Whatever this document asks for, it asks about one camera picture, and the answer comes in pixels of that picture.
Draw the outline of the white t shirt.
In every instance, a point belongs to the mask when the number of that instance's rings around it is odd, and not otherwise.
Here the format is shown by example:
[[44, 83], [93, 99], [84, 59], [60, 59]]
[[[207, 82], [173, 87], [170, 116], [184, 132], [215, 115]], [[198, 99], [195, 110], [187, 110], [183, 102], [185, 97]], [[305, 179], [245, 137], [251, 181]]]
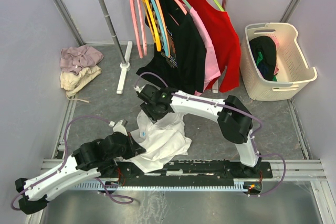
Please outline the white t shirt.
[[146, 152], [123, 161], [132, 162], [144, 173], [149, 173], [162, 169], [176, 155], [187, 155], [192, 140], [185, 136], [183, 117], [183, 113], [168, 113], [153, 123], [141, 111], [136, 119], [139, 128], [131, 135]]

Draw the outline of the orange wavy hanger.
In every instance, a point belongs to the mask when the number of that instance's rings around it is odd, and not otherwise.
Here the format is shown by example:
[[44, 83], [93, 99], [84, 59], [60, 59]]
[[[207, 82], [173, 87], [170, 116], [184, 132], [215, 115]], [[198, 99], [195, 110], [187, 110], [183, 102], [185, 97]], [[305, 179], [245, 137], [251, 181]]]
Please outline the orange wavy hanger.
[[170, 54], [169, 42], [168, 42], [167, 35], [166, 35], [165, 22], [164, 22], [163, 13], [161, 10], [161, 5], [160, 5], [159, 0], [154, 0], [154, 2], [155, 2], [156, 9], [158, 11], [158, 22], [159, 22], [159, 28], [160, 28], [161, 38], [163, 42], [164, 53], [168, 57]]

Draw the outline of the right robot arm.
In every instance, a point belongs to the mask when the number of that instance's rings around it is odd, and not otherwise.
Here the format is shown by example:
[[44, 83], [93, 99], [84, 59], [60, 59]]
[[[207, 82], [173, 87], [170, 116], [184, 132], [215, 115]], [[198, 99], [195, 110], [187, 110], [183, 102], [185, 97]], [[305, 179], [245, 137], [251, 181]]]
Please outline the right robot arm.
[[235, 144], [243, 175], [259, 174], [262, 157], [253, 144], [253, 120], [257, 119], [237, 97], [210, 99], [150, 84], [134, 89], [143, 101], [142, 111], [154, 122], [169, 113], [191, 114], [216, 122], [224, 139]]

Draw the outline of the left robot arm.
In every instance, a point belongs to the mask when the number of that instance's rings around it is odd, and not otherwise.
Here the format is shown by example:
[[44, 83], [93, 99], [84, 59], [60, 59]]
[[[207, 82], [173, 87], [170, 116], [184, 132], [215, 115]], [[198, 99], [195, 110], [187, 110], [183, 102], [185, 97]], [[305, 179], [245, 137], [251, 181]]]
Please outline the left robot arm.
[[15, 181], [19, 206], [13, 209], [30, 215], [44, 209], [49, 202], [71, 187], [90, 178], [112, 176], [115, 158], [130, 159], [146, 152], [131, 133], [114, 132], [82, 144], [61, 164], [31, 179]]

